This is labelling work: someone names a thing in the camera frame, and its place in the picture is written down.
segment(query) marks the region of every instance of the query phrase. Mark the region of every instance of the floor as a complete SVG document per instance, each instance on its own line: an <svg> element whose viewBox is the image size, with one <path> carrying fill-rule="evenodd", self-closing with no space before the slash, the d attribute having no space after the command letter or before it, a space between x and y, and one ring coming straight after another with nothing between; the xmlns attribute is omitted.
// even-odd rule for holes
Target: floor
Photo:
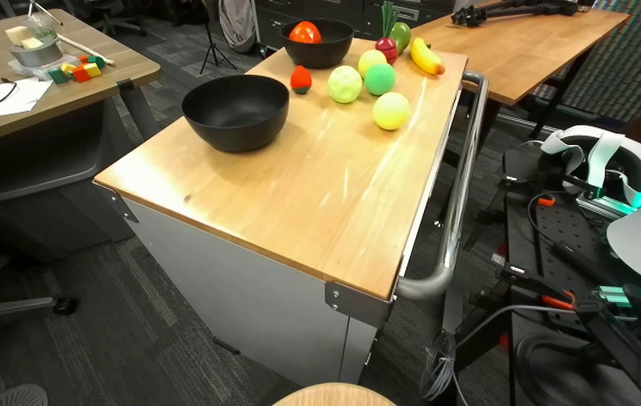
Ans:
<svg viewBox="0 0 641 406"><path fill-rule="evenodd" d="M182 96L199 82L246 70L261 56L222 51L230 62L202 70L208 50L199 25L172 25L148 17L148 35L122 40L164 66L158 82L143 87L158 121L182 115ZM472 183L469 217L497 206L501 154L525 139L527 130L497 124L483 147ZM464 112L454 127L453 149L464 139ZM441 190L454 179L445 168ZM497 223L467 220L476 240L467 242L457 278L469 291L483 288L494 274L493 253L503 244ZM439 232L420 235L410 272L429 272ZM108 406L256 406L274 404L296 385L281 374L218 347L199 315L179 295L139 240L81 250L50 265L17 265L0 274L0 298L24 298L43 291L81 298L74 315L42 315L0 322L0 393L20 384L38 384L50 404ZM396 404L424 404L420 376L428 347L441 330L441 305L401 300L379 333L364 384ZM462 385L475 406L508 404L507 352L493 349L483 364L462 374Z"/></svg>

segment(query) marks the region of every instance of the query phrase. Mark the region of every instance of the metal handle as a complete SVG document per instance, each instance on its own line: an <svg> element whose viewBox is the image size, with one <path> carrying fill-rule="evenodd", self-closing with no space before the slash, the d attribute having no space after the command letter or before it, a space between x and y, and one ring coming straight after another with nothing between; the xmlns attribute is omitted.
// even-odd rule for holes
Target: metal handle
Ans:
<svg viewBox="0 0 641 406"><path fill-rule="evenodd" d="M483 109L489 100L489 78L476 73L466 73L466 82L476 83L476 96L472 106L472 127L467 127L466 143L464 143L464 155L458 165L458 176L454 183L448 219L445 219L445 232L441 242L441 254L434 272L424 279L410 279L403 278L397 284L401 298L410 300L441 300L441 295L448 291L454 278L457 256L462 247L462 225L464 215L467 206L469 183L472 183L472 168L476 159L476 147L480 147L480 132L483 121Z"/></svg>

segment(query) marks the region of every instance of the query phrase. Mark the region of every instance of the toy fruit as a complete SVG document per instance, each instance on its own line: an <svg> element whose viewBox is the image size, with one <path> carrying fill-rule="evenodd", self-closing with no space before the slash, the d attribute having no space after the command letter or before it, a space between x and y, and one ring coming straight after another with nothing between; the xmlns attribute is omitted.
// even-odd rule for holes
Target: toy fruit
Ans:
<svg viewBox="0 0 641 406"><path fill-rule="evenodd" d="M429 50L428 40L423 38L412 40L412 59L428 74L437 77L437 74L442 74L445 70L441 56L434 50Z"/></svg>
<svg viewBox="0 0 641 406"><path fill-rule="evenodd" d="M375 96L392 93L396 85L396 70L389 62L378 62L367 74L367 90Z"/></svg>
<svg viewBox="0 0 641 406"><path fill-rule="evenodd" d="M389 34L397 47L397 53L404 53L412 42L412 26L407 22L396 22Z"/></svg>
<svg viewBox="0 0 641 406"><path fill-rule="evenodd" d="M374 121L385 130L403 129L412 117L412 104L401 93L386 93L374 104Z"/></svg>
<svg viewBox="0 0 641 406"><path fill-rule="evenodd" d="M364 90L364 78L353 66L340 66L327 77L327 93L340 104L353 104Z"/></svg>
<svg viewBox="0 0 641 406"><path fill-rule="evenodd" d="M397 21L397 12L393 6L392 0L385 0L383 4L383 30L385 30L385 35L375 42L375 50L385 51L386 53L386 61L393 66L396 59L397 59L397 47L392 38L392 26L396 25Z"/></svg>
<svg viewBox="0 0 641 406"><path fill-rule="evenodd" d="M385 62L386 66L386 53L379 50L368 50L362 53L359 59L359 73L362 77L367 77L367 73L375 66L375 62Z"/></svg>
<svg viewBox="0 0 641 406"><path fill-rule="evenodd" d="M318 25L315 25L315 22L310 22L310 21L300 21L300 22L291 30L289 38L291 38L295 42L320 42L320 30L318 30Z"/></svg>
<svg viewBox="0 0 641 406"><path fill-rule="evenodd" d="M296 95L306 95L313 85L315 85L313 73L304 66L296 66L296 70L291 74L291 90Z"/></svg>

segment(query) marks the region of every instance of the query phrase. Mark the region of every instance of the white paper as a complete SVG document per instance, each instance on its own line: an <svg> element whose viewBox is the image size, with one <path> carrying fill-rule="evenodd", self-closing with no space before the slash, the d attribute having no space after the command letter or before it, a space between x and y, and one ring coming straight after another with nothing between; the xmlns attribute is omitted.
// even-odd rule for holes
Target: white paper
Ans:
<svg viewBox="0 0 641 406"><path fill-rule="evenodd" d="M53 82L20 78L19 87L0 102L0 115L27 112L49 93ZM11 83L0 83L0 100L11 90Z"/></svg>

